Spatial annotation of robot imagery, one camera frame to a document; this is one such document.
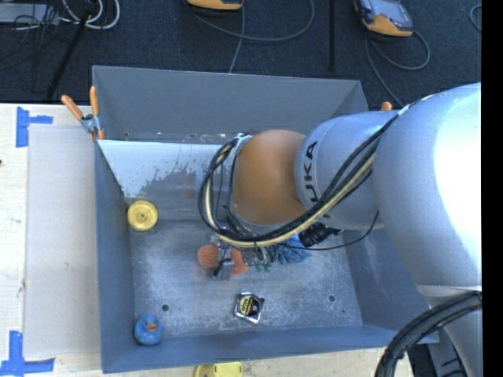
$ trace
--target gray metal surface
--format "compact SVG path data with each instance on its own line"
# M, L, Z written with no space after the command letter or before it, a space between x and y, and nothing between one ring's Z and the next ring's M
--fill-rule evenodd
M270 128L306 134L339 107L368 110L353 80L94 66L93 84L108 139Z
M196 258L210 241L208 231L202 221L162 221L150 233L131 233L136 314L156 314L165 338L362 323L345 251L213 280ZM257 325L233 315L242 291L265 299Z
M220 145L114 140L98 144L128 204L145 199L156 207L160 219L200 220L197 195ZM226 162L225 174L230 164ZM228 191L226 182L222 202Z

